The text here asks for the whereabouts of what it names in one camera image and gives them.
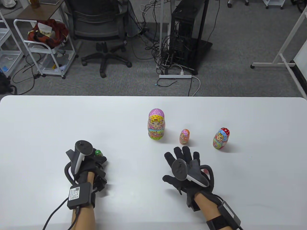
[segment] power strip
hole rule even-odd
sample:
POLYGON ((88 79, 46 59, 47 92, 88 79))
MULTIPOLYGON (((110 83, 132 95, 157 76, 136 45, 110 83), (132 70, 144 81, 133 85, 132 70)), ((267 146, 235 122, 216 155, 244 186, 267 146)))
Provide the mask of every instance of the power strip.
POLYGON ((192 78, 192 75, 179 75, 179 74, 168 74, 168 75, 159 75, 159 78, 181 78, 181 79, 189 79, 192 78))

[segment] label sticker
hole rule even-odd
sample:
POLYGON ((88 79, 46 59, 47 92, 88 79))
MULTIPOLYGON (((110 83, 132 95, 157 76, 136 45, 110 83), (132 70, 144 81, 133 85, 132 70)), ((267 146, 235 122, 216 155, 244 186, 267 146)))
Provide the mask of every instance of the label sticker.
POLYGON ((74 200, 74 199, 78 199, 79 198, 79 191, 80 191, 80 187, 70 189, 68 200, 71 201, 71 200, 74 200))
POLYGON ((224 208, 227 210, 227 212, 229 212, 229 214, 232 216, 232 218, 235 217, 235 215, 232 213, 232 211, 230 211, 230 209, 228 208, 228 206, 226 204, 223 204, 224 208))

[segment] pink matryoshka doll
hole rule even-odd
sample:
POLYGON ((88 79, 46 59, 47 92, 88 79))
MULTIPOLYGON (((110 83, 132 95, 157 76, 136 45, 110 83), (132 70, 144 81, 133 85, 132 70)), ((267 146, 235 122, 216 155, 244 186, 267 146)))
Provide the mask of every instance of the pink matryoshka doll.
POLYGON ((213 139, 213 147, 216 149, 221 149, 223 148, 229 138, 229 129, 227 128, 221 128, 219 131, 216 133, 213 139))
POLYGON ((148 116, 148 136, 151 139, 159 140, 164 135, 165 120, 164 113, 161 109, 153 109, 148 116))

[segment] forearm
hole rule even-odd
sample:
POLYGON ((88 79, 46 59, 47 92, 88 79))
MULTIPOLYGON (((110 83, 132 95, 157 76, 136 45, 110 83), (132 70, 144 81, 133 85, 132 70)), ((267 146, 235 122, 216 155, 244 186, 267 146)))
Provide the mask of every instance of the forearm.
MULTIPOLYGON (((88 173, 87 181, 93 185, 95 174, 92 172, 88 173)), ((72 213, 72 222, 75 220, 75 210, 72 213)), ((84 208, 80 208, 79 217, 73 226, 72 230, 95 230, 95 214, 93 205, 89 205, 84 208)))
MULTIPOLYGON (((195 202, 203 212, 206 220, 212 220, 221 215, 217 209, 217 205, 210 200, 208 200, 203 194, 197 193, 194 197, 195 202)), ((231 227, 224 227, 221 230, 232 230, 231 227)))

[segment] wrist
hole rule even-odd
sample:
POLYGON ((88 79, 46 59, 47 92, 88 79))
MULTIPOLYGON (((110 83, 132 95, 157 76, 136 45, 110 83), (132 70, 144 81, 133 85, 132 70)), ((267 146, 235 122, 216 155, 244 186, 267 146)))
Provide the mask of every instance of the wrist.
POLYGON ((93 172, 88 172, 87 174, 87 182, 90 182, 92 185, 94 183, 94 177, 95 177, 95 173, 93 172))
POLYGON ((221 215, 217 209, 217 205, 212 201, 208 200, 203 194, 196 193, 194 201, 197 203, 201 211, 203 212, 207 221, 212 220, 221 215))

